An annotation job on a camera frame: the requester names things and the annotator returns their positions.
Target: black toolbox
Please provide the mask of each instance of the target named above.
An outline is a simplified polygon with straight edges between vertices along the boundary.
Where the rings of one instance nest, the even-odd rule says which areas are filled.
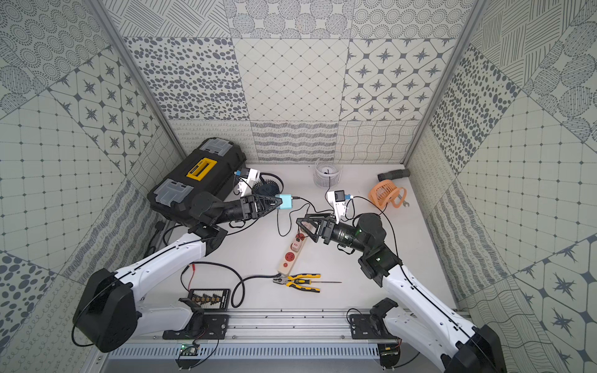
[[[193,198],[207,191],[222,201],[226,199],[235,186],[234,172],[246,161],[237,144],[208,138],[158,183],[147,199],[152,210],[166,219],[192,227],[197,224],[189,215]]]

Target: white mounting bracket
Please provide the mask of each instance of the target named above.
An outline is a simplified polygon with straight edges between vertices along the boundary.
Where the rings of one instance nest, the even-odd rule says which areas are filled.
[[[259,180],[259,175],[261,172],[254,168],[244,168],[242,171],[237,171],[235,174],[239,178],[238,191],[240,192],[241,197],[244,197],[250,190],[249,186],[252,188],[255,182]]]
[[[346,215],[346,201],[353,199],[352,195],[345,195],[344,190],[335,190],[325,194],[326,199],[334,209],[336,224],[340,222],[340,217]]]

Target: orange desk fan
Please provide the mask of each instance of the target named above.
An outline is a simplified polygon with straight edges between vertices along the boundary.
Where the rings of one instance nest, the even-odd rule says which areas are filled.
[[[402,197],[400,201],[396,203],[396,199]],[[404,203],[404,199],[407,197],[407,190],[403,187],[397,187],[392,180],[383,180],[369,192],[369,201],[380,209],[384,209],[386,205],[391,202],[395,208],[399,208]]]

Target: white wire basket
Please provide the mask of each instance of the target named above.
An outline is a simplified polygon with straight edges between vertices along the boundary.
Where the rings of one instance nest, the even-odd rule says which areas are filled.
[[[315,162],[313,182],[322,189],[329,189],[340,182],[342,166],[332,162]]]

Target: vent grill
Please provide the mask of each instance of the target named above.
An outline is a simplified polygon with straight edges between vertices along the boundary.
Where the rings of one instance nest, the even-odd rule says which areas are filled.
[[[209,355],[215,344],[202,343],[197,359]],[[110,352],[109,359],[175,359],[180,344],[124,344]],[[369,343],[220,343],[210,359],[371,359],[379,357],[376,344]]]

